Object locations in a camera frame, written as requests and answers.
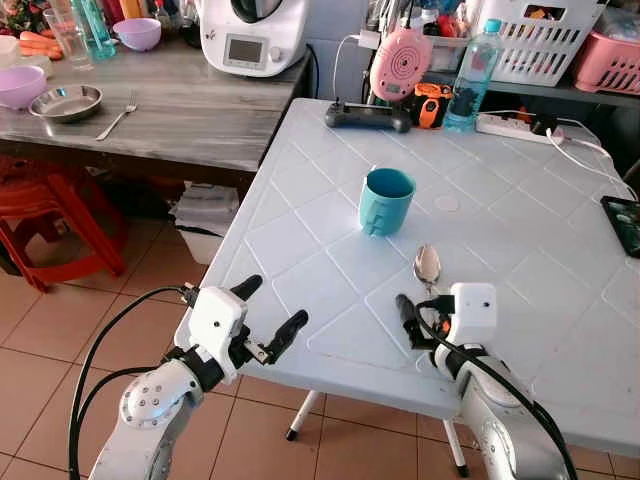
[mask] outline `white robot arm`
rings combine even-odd
[[[176,439],[204,392],[229,384],[252,358],[273,364],[307,323],[297,312],[269,345],[254,343],[244,325],[245,300],[261,285],[254,275],[231,290],[193,287],[192,307],[178,328],[176,346],[155,370],[133,380],[118,406],[116,427],[100,452],[90,480],[163,480],[169,475]]]
[[[398,295],[396,303],[412,347],[431,350],[434,366],[455,382],[461,398],[459,416],[480,444],[489,478],[571,478],[567,458],[543,428],[540,418],[525,408],[525,403],[534,404],[526,388],[483,346],[490,344],[496,329],[495,288],[489,284],[458,283],[451,288],[451,295],[436,297],[418,304],[417,308],[405,295]],[[439,311],[439,320],[434,325],[426,325],[420,315],[421,308]],[[430,338],[425,337],[423,329]],[[502,377],[504,384],[472,363],[473,359]],[[553,421],[548,417],[546,422]],[[559,431],[553,433],[561,439]]]

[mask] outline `carrot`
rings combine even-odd
[[[34,42],[44,43],[49,46],[56,46],[58,42],[56,42],[52,38],[43,37],[42,35],[38,35],[33,32],[22,32],[20,33],[20,40],[32,40]]]
[[[47,43],[43,43],[43,42],[36,42],[35,40],[20,40],[20,46],[21,47],[27,47],[27,48],[36,48],[36,49],[44,49],[44,50],[48,50],[48,49],[54,49],[54,50],[60,50],[62,51],[62,49],[60,48],[60,45],[56,44],[56,45],[49,45]]]
[[[25,57],[31,57],[33,55],[46,55],[51,60],[60,60],[62,58],[62,52],[60,50],[55,49],[46,49],[46,48],[31,48],[20,46],[20,53]]]
[[[50,28],[47,28],[46,30],[41,31],[40,35],[42,35],[43,37],[54,39],[54,40],[56,38],[56,36],[53,34],[53,31],[51,31]]]

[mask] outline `tile floor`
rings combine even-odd
[[[38,255],[73,258],[76,242],[40,245]],[[135,220],[120,278],[105,273],[40,295],[0,273],[0,478],[64,480],[70,399],[88,343],[114,312],[152,287],[198,283],[191,259],[162,222]],[[157,362],[184,308],[170,295],[134,311],[107,337],[89,386],[108,371]],[[85,420],[80,466],[88,475],[114,425],[128,382],[112,382]],[[322,396],[295,443],[283,438],[305,392],[243,377],[206,395],[175,451],[172,480],[455,479],[441,423],[433,418],[333,395]],[[472,478],[485,478],[470,432],[461,442]],[[640,460],[573,448],[581,480],[640,479]]]

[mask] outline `pink basket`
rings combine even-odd
[[[576,57],[573,73],[580,90],[640,95],[640,44],[591,32]]]

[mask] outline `fork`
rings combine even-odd
[[[138,108],[138,105],[136,105],[136,92],[135,90],[131,90],[131,95],[129,96],[129,104],[125,107],[124,112],[118,115],[116,119],[113,122],[111,122],[111,125],[109,125],[104,130],[104,132],[102,132],[100,135],[96,137],[96,140],[101,142],[102,140],[107,138],[107,136],[111,133],[111,130],[115,128],[115,126],[120,122],[120,120],[122,120],[123,117],[129,115],[130,113],[135,112],[137,108]]]

